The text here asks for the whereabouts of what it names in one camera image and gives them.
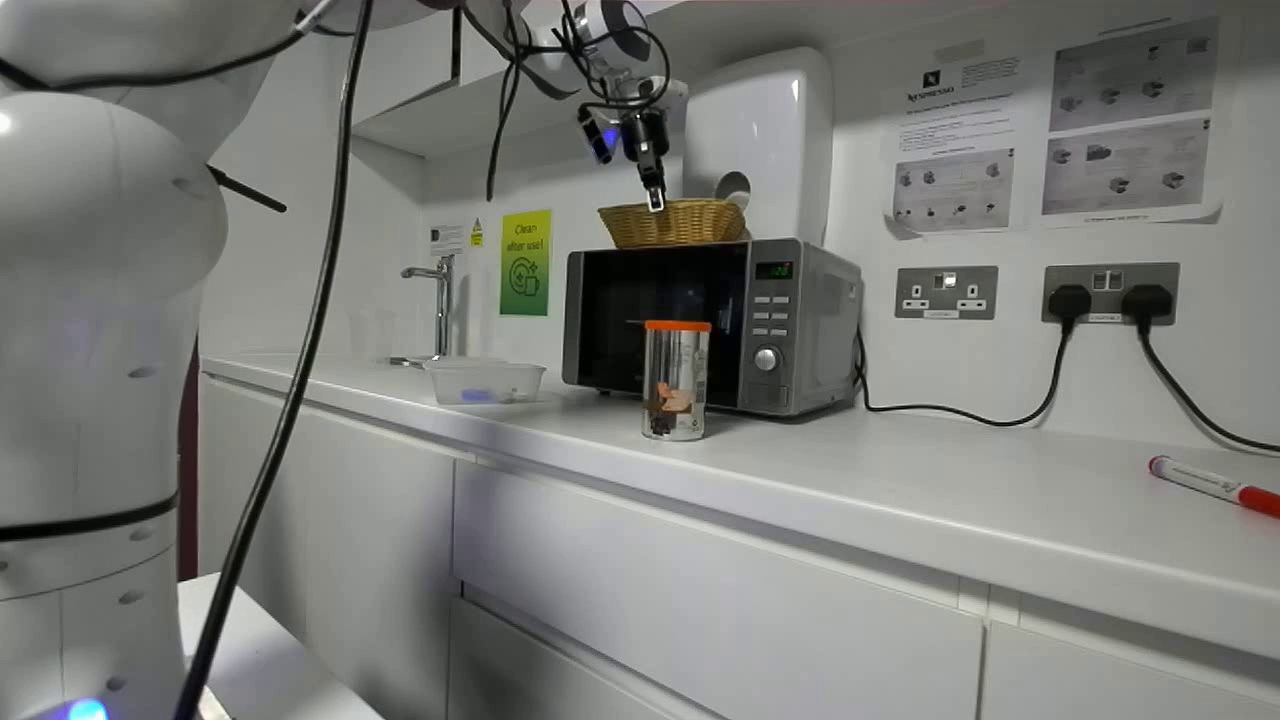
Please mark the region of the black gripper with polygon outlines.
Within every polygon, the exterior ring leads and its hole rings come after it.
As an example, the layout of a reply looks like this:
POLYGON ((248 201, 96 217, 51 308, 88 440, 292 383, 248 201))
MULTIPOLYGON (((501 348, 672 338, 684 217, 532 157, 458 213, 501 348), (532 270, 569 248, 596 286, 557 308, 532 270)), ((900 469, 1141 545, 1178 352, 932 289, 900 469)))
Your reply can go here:
POLYGON ((604 37, 576 32, 574 66, 588 84, 588 99, 576 109, 576 120, 593 157, 601 163, 627 157, 642 173, 647 213, 666 213, 666 95, 672 89, 672 57, 666 40, 652 28, 624 28, 604 37))

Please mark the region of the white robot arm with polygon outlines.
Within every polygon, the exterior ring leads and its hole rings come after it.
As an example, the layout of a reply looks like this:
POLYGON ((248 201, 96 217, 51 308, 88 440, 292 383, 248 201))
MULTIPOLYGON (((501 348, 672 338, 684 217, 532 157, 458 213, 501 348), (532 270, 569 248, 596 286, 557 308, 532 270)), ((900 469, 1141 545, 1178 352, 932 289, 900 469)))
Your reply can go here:
POLYGON ((546 94, 666 0, 0 0, 0 720, 174 720, 179 403, 217 148, 318 28, 458 13, 546 94))

